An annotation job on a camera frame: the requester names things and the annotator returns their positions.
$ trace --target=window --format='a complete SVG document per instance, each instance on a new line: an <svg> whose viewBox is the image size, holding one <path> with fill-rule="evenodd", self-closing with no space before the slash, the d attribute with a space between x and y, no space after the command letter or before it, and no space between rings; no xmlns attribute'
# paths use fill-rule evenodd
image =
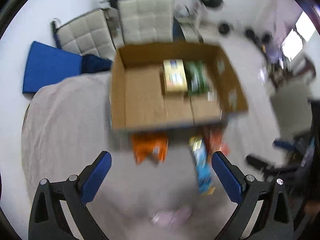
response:
<svg viewBox="0 0 320 240"><path fill-rule="evenodd" d="M315 30L316 28L311 20L306 13L303 12L296 23L296 31L298 33L292 29L282 43L283 54L290 61L293 60L293 58L302 50L302 38L308 42Z"/></svg>

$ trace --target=blue panel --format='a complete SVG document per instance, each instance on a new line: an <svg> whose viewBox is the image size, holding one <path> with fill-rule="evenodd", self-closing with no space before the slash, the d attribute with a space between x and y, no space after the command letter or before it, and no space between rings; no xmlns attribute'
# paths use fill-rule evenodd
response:
<svg viewBox="0 0 320 240"><path fill-rule="evenodd" d="M23 80L23 93L36 93L67 77L81 74L82 56L34 41Z"/></svg>
<svg viewBox="0 0 320 240"><path fill-rule="evenodd" d="M242 202L242 190L241 185L233 175L231 170L227 167L224 161L217 153L212 155L212 168L216 172L224 190L227 192L230 200L237 204Z"/></svg>
<svg viewBox="0 0 320 240"><path fill-rule="evenodd" d="M81 200L83 204L87 204L88 202L91 202L94 199L104 178L110 170L111 163L111 155L110 153L106 152L104 157L100 160L94 171L91 173L87 181L82 186Z"/></svg>

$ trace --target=open cardboard box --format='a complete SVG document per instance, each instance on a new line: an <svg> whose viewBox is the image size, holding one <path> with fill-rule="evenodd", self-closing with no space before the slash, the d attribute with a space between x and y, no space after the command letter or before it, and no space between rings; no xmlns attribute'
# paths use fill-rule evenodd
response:
<svg viewBox="0 0 320 240"><path fill-rule="evenodd" d="M218 98L164 95L165 59L202 60ZM158 130L226 119L248 110L240 82L224 51L215 45L174 42L127 45L112 67L111 120L117 130Z"/></svg>

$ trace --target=metal screw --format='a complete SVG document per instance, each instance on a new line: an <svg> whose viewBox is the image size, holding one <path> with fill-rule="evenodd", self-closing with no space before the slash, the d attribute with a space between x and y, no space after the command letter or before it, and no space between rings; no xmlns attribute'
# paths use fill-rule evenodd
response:
<svg viewBox="0 0 320 240"><path fill-rule="evenodd" d="M41 179L41 181L40 181L40 184L41 185L44 185L44 184L46 184L47 183L47 179Z"/></svg>
<svg viewBox="0 0 320 240"><path fill-rule="evenodd" d="M70 180L70 181L75 181L76 179L78 179L78 176L77 176L77 175L71 175L71 176L69 177L69 180Z"/></svg>
<svg viewBox="0 0 320 240"><path fill-rule="evenodd" d="M247 175L246 178L248 181L251 181L251 182L255 180L254 176L252 175Z"/></svg>
<svg viewBox="0 0 320 240"><path fill-rule="evenodd" d="M283 184L283 180L282 180L282 179L277 179L277 183L278 183L279 185L282 185L282 184Z"/></svg>

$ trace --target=tufted cushion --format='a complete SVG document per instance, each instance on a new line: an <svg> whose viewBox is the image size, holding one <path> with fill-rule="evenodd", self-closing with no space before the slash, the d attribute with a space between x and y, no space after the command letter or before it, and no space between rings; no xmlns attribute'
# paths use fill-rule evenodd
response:
<svg viewBox="0 0 320 240"><path fill-rule="evenodd" d="M63 50L80 54L94 54L113 59L113 45L104 12L101 9L82 15L57 30Z"/></svg>
<svg viewBox="0 0 320 240"><path fill-rule="evenodd" d="M172 41L174 0L120 0L125 44Z"/></svg>

